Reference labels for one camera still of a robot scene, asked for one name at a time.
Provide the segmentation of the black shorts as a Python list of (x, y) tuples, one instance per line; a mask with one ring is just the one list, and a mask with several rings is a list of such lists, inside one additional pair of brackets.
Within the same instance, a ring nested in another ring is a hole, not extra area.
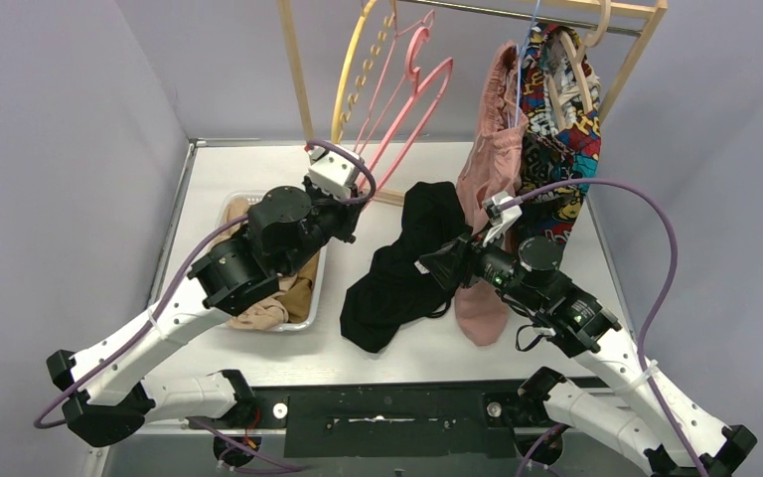
[(378, 353), (400, 326), (445, 315), (454, 293), (443, 289), (419, 259), (469, 230), (452, 183), (411, 187), (404, 195), (398, 238), (377, 249), (369, 271), (347, 289), (341, 336)]

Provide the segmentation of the brown shorts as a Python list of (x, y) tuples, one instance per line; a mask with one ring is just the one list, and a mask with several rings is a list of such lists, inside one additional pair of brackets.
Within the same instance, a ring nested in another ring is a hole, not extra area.
[(285, 309), (288, 323), (299, 324), (309, 317), (319, 259), (317, 252), (295, 275), (280, 280), (276, 300)]

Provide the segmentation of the beige shorts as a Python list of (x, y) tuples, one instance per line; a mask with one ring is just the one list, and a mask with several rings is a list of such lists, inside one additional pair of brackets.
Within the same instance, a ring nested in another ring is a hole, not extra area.
[[(249, 207), (250, 204), (244, 197), (231, 199), (224, 208), (222, 223), (228, 223), (232, 219), (245, 215)], [(294, 277), (281, 277), (277, 292), (230, 318), (227, 325), (236, 330), (264, 331), (287, 323), (289, 312), (282, 303), (281, 297), (293, 286), (294, 282)]]

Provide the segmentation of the thick pink plastic hanger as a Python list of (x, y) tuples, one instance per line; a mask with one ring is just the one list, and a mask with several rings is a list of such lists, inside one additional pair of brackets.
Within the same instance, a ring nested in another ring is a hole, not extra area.
[[(372, 137), (375, 130), (381, 124), (381, 120), (384, 119), (387, 111), (389, 110), (392, 101), (395, 99), (398, 92), (405, 85), (408, 86), (408, 96), (404, 101), (404, 104), (399, 109), (398, 113), (392, 120), (389, 128), (381, 137), (374, 155), (369, 161), (368, 173), (363, 173), (364, 182), (359, 186), (365, 201), (374, 200), (383, 187), (392, 177), (393, 173), (397, 170), (405, 155), (409, 152), (412, 145), (415, 143), (417, 137), (423, 132), (423, 129), (428, 124), (431, 116), (439, 106), (446, 89), (451, 80), (453, 73), (454, 60), (451, 57), (447, 57), (442, 60), (437, 66), (435, 66), (430, 72), (424, 73), (423, 68), (417, 63), (418, 56), (421, 53), (422, 48), (428, 44), (431, 40), (432, 28), (427, 24), (420, 25), (413, 30), (413, 35), (410, 38), (407, 46), (404, 60), (403, 60), (403, 73), (399, 81), (398, 86), (394, 89), (393, 94), (388, 100), (385, 107), (380, 113), (380, 117), (377, 119), (374, 126), (371, 128), (369, 137)], [(406, 120), (411, 116), (412, 112), (422, 102), (423, 98), (432, 91), (434, 86), (437, 85), (437, 91), (435, 92), (431, 101), (427, 104), (425, 112), (415, 123), (411, 132), (407, 135), (404, 143), (392, 159), (392, 162), (388, 168), (384, 171), (380, 178), (374, 175), (375, 169), (382, 159), (384, 153), (393, 142), (393, 139), (399, 134), (399, 130), (405, 124)]]

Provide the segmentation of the light blue hanger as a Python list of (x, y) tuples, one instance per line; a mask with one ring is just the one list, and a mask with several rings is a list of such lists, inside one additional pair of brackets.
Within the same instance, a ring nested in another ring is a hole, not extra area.
[(521, 121), (521, 109), (520, 109), (520, 102), (523, 98), (523, 69), (524, 69), (524, 62), (525, 57), (527, 54), (527, 50), (529, 47), (529, 44), (531, 42), (531, 35), (533, 33), (534, 26), (537, 23), (538, 13), (541, 6), (541, 0), (536, 0), (534, 2), (534, 10), (531, 13), (531, 18), (529, 20), (528, 29), (525, 33), (525, 36), (523, 38), (523, 41), (520, 44), (516, 45), (516, 53), (517, 53), (517, 66), (516, 66), (516, 97), (513, 102), (514, 107), (514, 116), (512, 121), (513, 127), (519, 127), (520, 121)]

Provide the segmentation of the thin pink wire hanger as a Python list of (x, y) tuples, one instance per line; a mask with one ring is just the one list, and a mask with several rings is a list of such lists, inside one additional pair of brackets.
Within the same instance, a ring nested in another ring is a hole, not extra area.
[(430, 36), (430, 29), (435, 19), (435, 12), (430, 10), (413, 24), (407, 27), (400, 27), (398, 25), (397, 3), (391, 1), (389, 3), (389, 14), (383, 18), (377, 38), (371, 45), (369, 54), (362, 62), (361, 73), (355, 78), (354, 90), (348, 92), (347, 78), (352, 71), (352, 64), (365, 24), (368, 18), (371, 17), (375, 7), (376, 3), (374, 1), (369, 1), (362, 7), (362, 13), (356, 23), (353, 37), (345, 54), (338, 86), (338, 97), (336, 98), (332, 119), (332, 138), (336, 141), (341, 141), (355, 106), (361, 99), (362, 91), (369, 87), (368, 80), (373, 75), (378, 77), (374, 82), (375, 89), (368, 105), (367, 116), (357, 134), (353, 147), (353, 151), (356, 153), (364, 152), (370, 144), (402, 86), (407, 81), (410, 81), (413, 86), (419, 86), (419, 68), (413, 64), (418, 54), (418, 49), (410, 48), (405, 54), (404, 73), (401, 75), (396, 87), (391, 91), (384, 107), (379, 107), (382, 98), (382, 88), (387, 83), (386, 78), (388, 71), (392, 68), (393, 55), (396, 52), (397, 45), (402, 43), (406, 37), (412, 40), (422, 39), (426, 41)]

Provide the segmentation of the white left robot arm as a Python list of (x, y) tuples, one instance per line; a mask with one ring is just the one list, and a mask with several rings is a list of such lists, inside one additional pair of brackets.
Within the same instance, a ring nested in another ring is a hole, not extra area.
[(189, 255), (164, 296), (91, 348), (57, 351), (47, 365), (66, 394), (68, 429), (104, 447), (144, 424), (209, 418), (245, 425), (254, 394), (238, 370), (165, 380), (154, 369), (194, 338), (274, 294), (330, 239), (354, 240), (365, 197), (339, 201), (312, 185), (268, 191)]

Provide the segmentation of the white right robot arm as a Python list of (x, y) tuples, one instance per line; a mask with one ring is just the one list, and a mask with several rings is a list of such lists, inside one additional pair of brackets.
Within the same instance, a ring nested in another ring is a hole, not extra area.
[(542, 237), (525, 240), (511, 254), (462, 235), (419, 262), (444, 289), (487, 285), (528, 317), (541, 338), (627, 405), (614, 406), (542, 367), (520, 388), (524, 419), (573, 427), (648, 476), (732, 475), (754, 449), (756, 436), (744, 425), (727, 425), (706, 412), (656, 366), (642, 366), (630, 333), (560, 271), (561, 259), (561, 248)]

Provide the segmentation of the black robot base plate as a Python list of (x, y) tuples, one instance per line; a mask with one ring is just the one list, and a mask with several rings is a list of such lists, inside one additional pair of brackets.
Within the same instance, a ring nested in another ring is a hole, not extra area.
[(520, 380), (258, 387), (240, 411), (206, 423), (221, 431), (273, 431), (287, 458), (511, 458), (552, 426), (519, 394)]

